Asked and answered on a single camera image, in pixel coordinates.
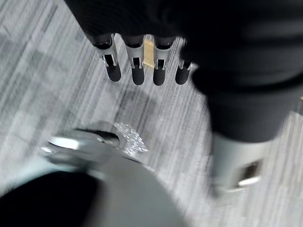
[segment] gray striped carpet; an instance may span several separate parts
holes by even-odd
[[[174,81],[180,41],[163,86],[152,69],[136,86],[115,37],[122,79],[103,62],[63,2],[0,0],[0,192],[50,135],[94,122],[124,122],[192,227],[303,226],[302,103],[268,149],[261,183],[219,203],[209,195],[209,117],[191,82]]]

